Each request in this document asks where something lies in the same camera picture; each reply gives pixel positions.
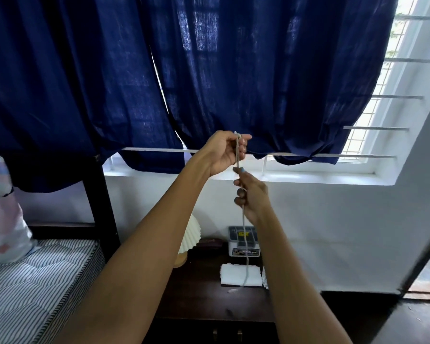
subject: mattress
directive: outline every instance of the mattress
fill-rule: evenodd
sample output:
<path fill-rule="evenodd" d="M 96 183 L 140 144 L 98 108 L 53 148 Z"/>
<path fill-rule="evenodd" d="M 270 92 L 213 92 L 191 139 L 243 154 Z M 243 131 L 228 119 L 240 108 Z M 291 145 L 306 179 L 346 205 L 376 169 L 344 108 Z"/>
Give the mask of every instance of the mattress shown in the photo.
<path fill-rule="evenodd" d="M 105 264 L 95 240 L 38 245 L 0 264 L 0 344 L 51 343 Z"/>

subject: pink and white pillow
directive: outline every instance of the pink and white pillow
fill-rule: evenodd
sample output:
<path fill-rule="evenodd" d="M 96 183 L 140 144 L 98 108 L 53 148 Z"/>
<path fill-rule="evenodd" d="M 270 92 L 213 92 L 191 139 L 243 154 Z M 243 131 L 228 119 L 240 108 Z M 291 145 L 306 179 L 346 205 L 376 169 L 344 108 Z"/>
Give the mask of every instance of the pink and white pillow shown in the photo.
<path fill-rule="evenodd" d="M 13 193 L 10 173 L 0 157 L 0 263 L 14 262 L 36 245 Z"/>

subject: white wall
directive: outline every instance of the white wall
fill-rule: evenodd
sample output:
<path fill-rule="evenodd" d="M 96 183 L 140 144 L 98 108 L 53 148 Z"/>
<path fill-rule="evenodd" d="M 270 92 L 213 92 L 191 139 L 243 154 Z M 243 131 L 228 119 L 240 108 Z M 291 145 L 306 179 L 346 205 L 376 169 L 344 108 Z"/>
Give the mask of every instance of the white wall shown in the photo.
<path fill-rule="evenodd" d="M 175 176 L 108 177 L 125 239 Z M 92 222 L 82 184 L 49 194 L 18 192 L 29 221 Z M 231 182 L 209 180 L 194 215 L 203 236 L 241 224 Z M 395 292 L 430 241 L 430 115 L 395 186 L 270 183 L 272 205 L 317 287 Z"/>

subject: lamp base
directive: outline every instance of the lamp base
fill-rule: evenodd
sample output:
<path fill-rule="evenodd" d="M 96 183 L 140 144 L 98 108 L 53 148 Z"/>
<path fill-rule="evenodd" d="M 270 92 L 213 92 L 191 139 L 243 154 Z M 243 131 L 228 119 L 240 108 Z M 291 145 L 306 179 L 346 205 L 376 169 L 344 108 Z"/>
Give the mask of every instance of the lamp base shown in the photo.
<path fill-rule="evenodd" d="M 182 254 L 178 254 L 177 258 L 175 259 L 174 268 L 179 268 L 183 266 L 188 259 L 188 252 L 185 251 Z"/>

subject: pillow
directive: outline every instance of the pillow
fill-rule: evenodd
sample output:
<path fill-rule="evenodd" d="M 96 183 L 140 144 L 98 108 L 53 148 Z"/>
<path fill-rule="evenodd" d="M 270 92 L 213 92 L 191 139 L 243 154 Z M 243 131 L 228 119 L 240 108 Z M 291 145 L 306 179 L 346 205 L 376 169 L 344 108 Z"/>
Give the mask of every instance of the pillow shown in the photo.
<path fill-rule="evenodd" d="M 10 173 L 0 157 L 0 263 L 17 261 L 35 246 L 13 193 Z"/>

